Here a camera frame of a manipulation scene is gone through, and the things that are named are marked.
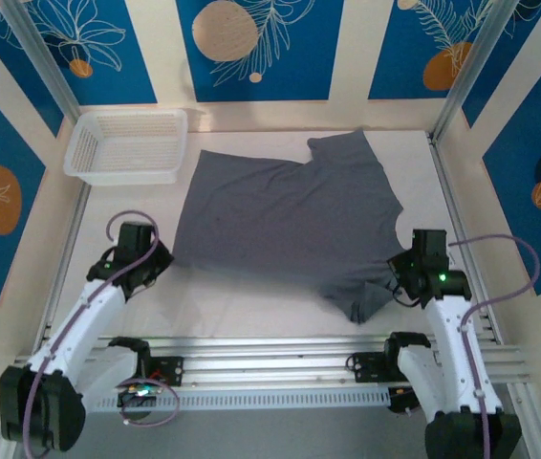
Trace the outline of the grey t-shirt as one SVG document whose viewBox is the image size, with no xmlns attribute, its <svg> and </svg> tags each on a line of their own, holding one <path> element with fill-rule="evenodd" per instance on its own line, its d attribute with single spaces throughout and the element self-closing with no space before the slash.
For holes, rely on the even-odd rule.
<svg viewBox="0 0 541 459">
<path fill-rule="evenodd" d="M 397 289 L 402 205 L 362 130 L 308 140 L 311 158 L 204 150 L 173 244 L 183 265 L 250 273 L 316 289 L 363 323 Z"/>
</svg>

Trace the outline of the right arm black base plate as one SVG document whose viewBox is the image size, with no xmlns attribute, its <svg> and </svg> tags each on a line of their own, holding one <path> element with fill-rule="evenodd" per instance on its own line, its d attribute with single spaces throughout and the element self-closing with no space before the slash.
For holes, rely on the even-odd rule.
<svg viewBox="0 0 541 459">
<path fill-rule="evenodd" d="M 397 364 L 382 352 L 354 353 L 348 359 L 347 367 L 355 374 L 357 383 L 406 382 Z"/>
</svg>

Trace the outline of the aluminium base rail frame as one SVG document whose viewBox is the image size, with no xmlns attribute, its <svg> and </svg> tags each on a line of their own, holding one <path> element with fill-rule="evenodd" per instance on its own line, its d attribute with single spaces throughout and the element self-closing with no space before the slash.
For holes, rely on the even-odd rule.
<svg viewBox="0 0 541 459">
<path fill-rule="evenodd" d="M 246 390 L 354 387 L 347 358 L 382 351 L 385 337 L 145 340 L 153 356 L 184 358 L 183 390 Z"/>
</svg>

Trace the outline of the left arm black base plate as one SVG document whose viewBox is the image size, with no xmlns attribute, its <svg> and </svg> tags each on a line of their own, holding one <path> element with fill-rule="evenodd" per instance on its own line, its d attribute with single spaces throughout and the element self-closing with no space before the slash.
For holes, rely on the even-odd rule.
<svg viewBox="0 0 541 459">
<path fill-rule="evenodd" d="M 121 378 L 111 383 L 111 387 L 131 385 L 134 380 L 151 380 L 164 383 L 171 387 L 182 385 L 184 376 L 184 358 L 175 356 L 160 356 L 137 358 L 136 368 L 127 378 Z"/>
</svg>

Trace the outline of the aluminium side rail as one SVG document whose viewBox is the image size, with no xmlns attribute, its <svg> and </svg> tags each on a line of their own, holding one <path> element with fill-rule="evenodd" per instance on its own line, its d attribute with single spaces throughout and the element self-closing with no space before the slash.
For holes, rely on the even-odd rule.
<svg viewBox="0 0 541 459">
<path fill-rule="evenodd" d="M 455 238 L 460 241 L 466 240 L 467 234 L 463 222 L 463 215 L 457 200 L 457 194 L 449 177 L 448 168 L 445 165 L 439 147 L 432 141 L 431 136 L 428 136 L 428 143 L 444 194 L 444 200 L 449 212 Z M 482 274 L 477 266 L 471 247 L 469 245 L 462 245 L 458 247 L 458 251 L 463 259 L 465 273 L 469 278 L 474 299 L 477 301 L 487 300 L 487 286 L 485 285 Z M 497 344 L 504 344 L 505 340 L 502 337 L 501 330 L 499 329 L 499 325 L 491 307 L 486 306 L 485 308 L 482 308 L 479 312 L 479 317 L 483 322 L 483 328 L 486 330 L 486 333 L 492 335 Z"/>
<path fill-rule="evenodd" d="M 74 127 L 65 120 L 58 140 L 63 143 L 63 153 L 57 161 L 55 185 L 57 186 L 57 227 L 55 234 L 55 271 L 49 291 L 47 309 L 52 316 L 58 306 L 67 271 L 74 251 L 76 236 L 80 227 L 83 210 L 90 193 L 89 186 L 80 179 L 68 176 L 64 170 L 66 146 Z"/>
</svg>

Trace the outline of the white plastic mesh basket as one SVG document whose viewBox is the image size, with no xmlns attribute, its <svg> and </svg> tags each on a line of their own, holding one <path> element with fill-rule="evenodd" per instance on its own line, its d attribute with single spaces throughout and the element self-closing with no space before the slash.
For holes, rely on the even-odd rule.
<svg viewBox="0 0 541 459">
<path fill-rule="evenodd" d="M 182 109 L 109 109 L 81 115 L 63 171 L 90 186 L 171 185 L 184 160 Z"/>
</svg>

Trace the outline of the aluminium corner post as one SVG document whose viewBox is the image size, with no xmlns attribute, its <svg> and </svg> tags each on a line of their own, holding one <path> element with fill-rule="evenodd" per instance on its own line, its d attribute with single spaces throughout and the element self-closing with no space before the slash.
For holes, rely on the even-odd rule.
<svg viewBox="0 0 541 459">
<path fill-rule="evenodd" d="M 0 0 L 0 11 L 62 114 L 75 125 L 79 104 L 25 6 L 19 0 Z"/>
<path fill-rule="evenodd" d="M 461 110 L 466 97 L 485 67 L 518 2 L 519 0 L 493 0 L 491 2 L 489 15 L 483 22 L 462 69 L 457 74 L 454 84 L 448 92 L 440 115 L 429 134 L 432 146 L 439 144 L 447 133 L 451 122 Z"/>
</svg>

